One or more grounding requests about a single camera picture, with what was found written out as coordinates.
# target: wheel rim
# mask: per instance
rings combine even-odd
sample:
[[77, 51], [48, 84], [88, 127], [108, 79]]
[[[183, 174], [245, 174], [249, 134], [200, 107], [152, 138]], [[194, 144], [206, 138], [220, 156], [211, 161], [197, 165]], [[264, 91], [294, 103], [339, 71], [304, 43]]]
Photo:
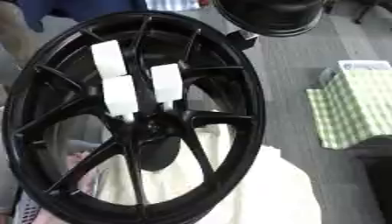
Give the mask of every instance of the wheel rim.
[[[198, 86], [228, 112], [192, 111], [179, 101], [173, 113], [158, 107], [151, 113], [146, 106], [132, 125], [109, 117], [88, 47], [110, 39], [119, 39], [128, 70], [134, 76], [143, 79], [146, 67], [180, 61], [185, 89], [191, 84]], [[173, 53], [167, 53], [163, 46], [171, 47]], [[162, 52], [169, 55], [164, 59], [152, 57]], [[44, 141], [48, 127], [81, 114], [97, 116], [113, 136], [69, 173], [53, 181], [42, 171], [35, 150], [48, 150]], [[170, 13], [119, 13], [75, 26], [33, 57], [10, 92], [3, 139], [11, 169], [22, 187], [42, 207], [66, 221], [192, 223], [222, 200], [252, 165], [263, 138], [264, 116], [263, 91], [253, 67], [222, 34], [197, 20]], [[139, 133], [135, 130], [144, 129], [150, 121], [164, 130], [175, 130], [169, 134], [187, 142], [205, 177], [205, 182], [190, 192], [157, 204], [145, 200], [134, 150], [146, 139], [133, 133]], [[213, 171], [194, 128], [215, 123], [232, 125], [236, 134], [227, 158]], [[124, 135], [132, 135], [132, 140]], [[110, 204], [74, 189], [81, 175], [115, 154], [123, 154], [129, 163], [136, 206]]]

